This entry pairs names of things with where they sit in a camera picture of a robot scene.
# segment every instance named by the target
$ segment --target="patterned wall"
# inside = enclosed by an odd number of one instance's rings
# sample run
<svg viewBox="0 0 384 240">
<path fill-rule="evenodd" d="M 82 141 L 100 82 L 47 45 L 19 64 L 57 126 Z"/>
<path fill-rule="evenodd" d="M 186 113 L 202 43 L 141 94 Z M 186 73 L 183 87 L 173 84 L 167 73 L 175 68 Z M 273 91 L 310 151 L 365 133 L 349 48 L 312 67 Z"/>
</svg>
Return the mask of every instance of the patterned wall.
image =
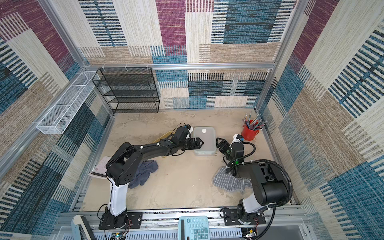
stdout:
<svg viewBox="0 0 384 240">
<path fill-rule="evenodd" d="M 48 239 L 69 210 L 110 118 L 95 91 L 62 135 L 39 133 L 2 179 L 1 239 Z"/>
<path fill-rule="evenodd" d="M 269 69 L 156 70 L 160 109 L 254 107 Z"/>
<path fill-rule="evenodd" d="M 0 1 L 0 155 L 78 70 L 36 0 Z"/>
<path fill-rule="evenodd" d="M 295 0 L 52 0 L 91 65 L 273 62 Z"/>
<path fill-rule="evenodd" d="M 262 105 L 318 239 L 384 236 L 384 2 L 310 0 Z"/>
</svg>

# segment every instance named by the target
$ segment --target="red cup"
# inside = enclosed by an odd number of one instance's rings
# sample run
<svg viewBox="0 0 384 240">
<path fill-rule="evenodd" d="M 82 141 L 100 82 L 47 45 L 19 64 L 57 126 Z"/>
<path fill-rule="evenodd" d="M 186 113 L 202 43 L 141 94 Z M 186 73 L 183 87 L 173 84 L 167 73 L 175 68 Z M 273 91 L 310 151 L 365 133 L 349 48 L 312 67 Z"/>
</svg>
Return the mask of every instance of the red cup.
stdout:
<svg viewBox="0 0 384 240">
<path fill-rule="evenodd" d="M 241 135 L 243 138 L 247 141 L 252 141 L 255 139 L 255 136 L 259 133 L 259 130 L 250 130 L 245 124 L 243 125 L 243 131 L 241 132 Z"/>
</svg>

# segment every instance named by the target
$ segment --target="white wire basket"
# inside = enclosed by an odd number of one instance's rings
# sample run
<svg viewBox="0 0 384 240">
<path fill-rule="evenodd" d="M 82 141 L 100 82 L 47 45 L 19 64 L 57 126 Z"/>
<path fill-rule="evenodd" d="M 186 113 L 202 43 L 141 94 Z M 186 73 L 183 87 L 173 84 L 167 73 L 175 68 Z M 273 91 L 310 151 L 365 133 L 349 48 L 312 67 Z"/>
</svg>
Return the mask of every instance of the white wire basket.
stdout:
<svg viewBox="0 0 384 240">
<path fill-rule="evenodd" d="M 94 80 L 99 78 L 95 74 L 95 71 L 82 72 L 56 104 L 45 114 L 37 125 L 37 129 L 44 134 L 63 134 L 94 88 L 92 77 L 94 76 Z"/>
</svg>

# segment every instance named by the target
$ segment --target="light blue calculator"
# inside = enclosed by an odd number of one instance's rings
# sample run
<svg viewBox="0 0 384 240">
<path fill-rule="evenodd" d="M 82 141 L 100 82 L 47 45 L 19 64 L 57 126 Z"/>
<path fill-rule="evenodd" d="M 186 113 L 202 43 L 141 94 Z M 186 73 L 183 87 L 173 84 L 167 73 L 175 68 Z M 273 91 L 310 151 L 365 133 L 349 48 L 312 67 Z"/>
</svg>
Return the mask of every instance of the light blue calculator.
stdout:
<svg viewBox="0 0 384 240">
<path fill-rule="evenodd" d="M 206 216 L 180 217 L 179 240 L 210 240 Z"/>
</svg>

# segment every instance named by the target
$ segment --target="black wire shelf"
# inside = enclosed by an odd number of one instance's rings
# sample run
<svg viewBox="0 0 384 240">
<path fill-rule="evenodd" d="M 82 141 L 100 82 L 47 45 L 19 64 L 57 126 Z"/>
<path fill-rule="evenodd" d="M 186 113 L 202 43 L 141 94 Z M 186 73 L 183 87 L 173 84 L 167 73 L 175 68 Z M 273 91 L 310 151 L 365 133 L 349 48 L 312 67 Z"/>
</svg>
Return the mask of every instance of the black wire shelf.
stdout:
<svg viewBox="0 0 384 240">
<path fill-rule="evenodd" d="M 151 68 L 100 68 L 93 83 L 114 113 L 158 113 L 160 99 Z"/>
</svg>

